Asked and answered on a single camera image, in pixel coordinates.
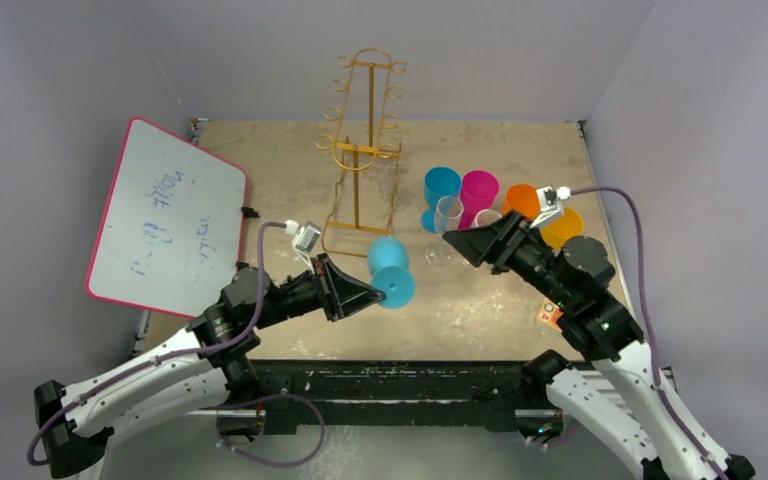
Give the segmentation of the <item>blue wine glass row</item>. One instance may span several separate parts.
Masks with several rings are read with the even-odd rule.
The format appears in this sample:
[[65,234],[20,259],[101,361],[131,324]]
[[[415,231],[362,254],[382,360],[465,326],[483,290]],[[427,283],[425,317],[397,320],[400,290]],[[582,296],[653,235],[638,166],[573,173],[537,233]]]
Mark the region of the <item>blue wine glass row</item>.
[[400,309],[413,299],[416,281],[409,271],[409,256],[404,244],[394,237],[375,240],[367,251],[370,284],[383,291],[385,299],[380,306]]
[[424,177],[424,199],[428,209],[420,218],[426,232],[434,232],[434,214],[439,200],[446,196],[458,197],[461,185],[461,176],[452,168],[436,166],[427,171]]

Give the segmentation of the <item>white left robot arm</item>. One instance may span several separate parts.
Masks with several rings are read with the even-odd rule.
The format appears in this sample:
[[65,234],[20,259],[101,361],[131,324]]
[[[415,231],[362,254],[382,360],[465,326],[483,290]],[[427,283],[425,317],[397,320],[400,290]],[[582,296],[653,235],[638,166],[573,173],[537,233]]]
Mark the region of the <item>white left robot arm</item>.
[[27,460],[47,467],[54,479],[68,478],[99,462],[113,440],[141,427],[226,402],[247,408],[268,391],[247,357],[260,344],[258,328],[314,311],[334,322],[385,298],[384,291],[339,270],[326,254],[280,285],[247,265],[221,289],[216,303],[160,345],[92,379],[37,386],[39,431]]

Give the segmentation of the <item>clear wine glass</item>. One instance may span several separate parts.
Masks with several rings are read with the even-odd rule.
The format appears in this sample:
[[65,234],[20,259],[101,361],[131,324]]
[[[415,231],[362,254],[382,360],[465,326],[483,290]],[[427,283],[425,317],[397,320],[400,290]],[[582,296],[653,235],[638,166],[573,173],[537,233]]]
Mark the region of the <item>clear wine glass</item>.
[[479,211],[470,223],[470,228],[479,228],[490,225],[502,217],[502,214],[493,209],[483,209]]
[[438,239],[429,244],[425,250],[426,260],[433,265],[446,265],[455,260],[457,252],[442,235],[459,227],[463,215],[463,204],[458,196],[441,197],[433,213],[433,232]]

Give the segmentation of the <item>orange plastic wine glass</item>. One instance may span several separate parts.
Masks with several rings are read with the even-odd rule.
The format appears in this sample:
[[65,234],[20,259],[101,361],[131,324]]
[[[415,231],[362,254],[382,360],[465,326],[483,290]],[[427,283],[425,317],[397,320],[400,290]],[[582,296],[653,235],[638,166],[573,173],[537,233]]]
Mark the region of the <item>orange plastic wine glass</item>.
[[540,213],[540,203],[537,198],[536,188],[530,184],[515,184],[509,187],[503,198],[502,214],[515,210],[530,220],[534,220]]

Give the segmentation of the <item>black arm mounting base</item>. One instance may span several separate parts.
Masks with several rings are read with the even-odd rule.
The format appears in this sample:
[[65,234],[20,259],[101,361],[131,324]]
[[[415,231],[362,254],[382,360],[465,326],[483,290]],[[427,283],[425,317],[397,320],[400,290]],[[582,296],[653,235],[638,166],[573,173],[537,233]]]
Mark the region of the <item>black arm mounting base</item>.
[[478,427],[551,445],[571,419],[545,393],[560,369],[526,361],[255,360],[217,420],[231,440],[298,427]]

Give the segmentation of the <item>yellow plastic wine glass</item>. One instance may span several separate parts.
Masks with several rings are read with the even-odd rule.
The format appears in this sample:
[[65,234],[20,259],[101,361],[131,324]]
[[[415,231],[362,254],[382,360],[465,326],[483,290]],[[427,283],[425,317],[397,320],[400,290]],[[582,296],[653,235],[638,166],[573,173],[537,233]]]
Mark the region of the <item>yellow plastic wine glass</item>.
[[568,240],[582,233],[583,226],[580,214],[566,208],[561,216],[541,230],[541,236],[553,250],[560,250]]

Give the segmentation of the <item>magenta plastic wine glass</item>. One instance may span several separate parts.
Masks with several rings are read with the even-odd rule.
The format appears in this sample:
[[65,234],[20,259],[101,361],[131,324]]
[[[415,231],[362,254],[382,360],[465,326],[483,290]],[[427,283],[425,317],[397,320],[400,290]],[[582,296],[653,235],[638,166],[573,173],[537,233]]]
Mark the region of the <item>magenta plastic wine glass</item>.
[[491,208],[499,190],[499,181],[492,173],[486,170],[467,172],[461,181],[460,200],[463,214],[458,229],[468,228],[481,210]]

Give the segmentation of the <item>clear wine glass front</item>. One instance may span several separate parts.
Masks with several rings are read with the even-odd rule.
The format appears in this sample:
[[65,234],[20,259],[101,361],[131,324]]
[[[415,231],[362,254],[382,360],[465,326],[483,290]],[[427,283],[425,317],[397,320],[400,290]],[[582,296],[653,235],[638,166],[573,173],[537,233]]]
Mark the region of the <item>clear wine glass front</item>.
[[433,232],[438,239],[429,244],[425,250],[426,260],[433,265],[446,265],[455,260],[457,252],[442,235],[459,227],[463,215],[463,204],[458,196],[441,197],[433,213]]

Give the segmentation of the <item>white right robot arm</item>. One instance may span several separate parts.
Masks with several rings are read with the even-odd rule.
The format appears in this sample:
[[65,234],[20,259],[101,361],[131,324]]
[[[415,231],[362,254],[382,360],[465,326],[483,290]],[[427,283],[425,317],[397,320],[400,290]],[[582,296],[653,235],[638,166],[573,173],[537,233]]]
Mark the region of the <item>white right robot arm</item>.
[[522,215],[509,212],[483,227],[443,233],[471,265],[512,271],[561,312],[566,342],[613,387],[618,407],[585,383],[553,350],[528,362],[521,392],[536,407],[551,403],[611,450],[637,479],[751,479],[744,456],[728,453],[663,379],[630,310],[608,290],[615,275],[603,244],[574,236],[559,251]]

